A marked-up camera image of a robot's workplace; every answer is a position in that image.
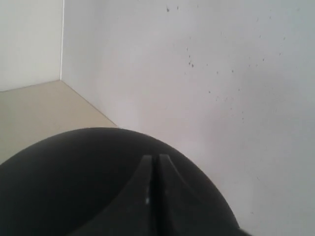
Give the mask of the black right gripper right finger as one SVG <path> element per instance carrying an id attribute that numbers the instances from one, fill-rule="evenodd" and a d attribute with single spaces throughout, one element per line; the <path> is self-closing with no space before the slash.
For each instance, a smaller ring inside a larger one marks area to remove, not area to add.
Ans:
<path id="1" fill-rule="evenodd" d="M 203 196 L 182 177 L 169 155 L 156 158 L 161 227 L 168 236 L 238 236 L 240 227 L 218 190 Z"/>

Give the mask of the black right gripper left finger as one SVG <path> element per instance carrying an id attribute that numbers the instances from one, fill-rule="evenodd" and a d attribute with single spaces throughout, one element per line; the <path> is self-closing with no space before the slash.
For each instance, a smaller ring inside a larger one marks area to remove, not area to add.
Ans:
<path id="1" fill-rule="evenodd" d="M 151 207 L 152 160 L 144 155 L 118 196 L 75 236 L 153 236 Z"/>

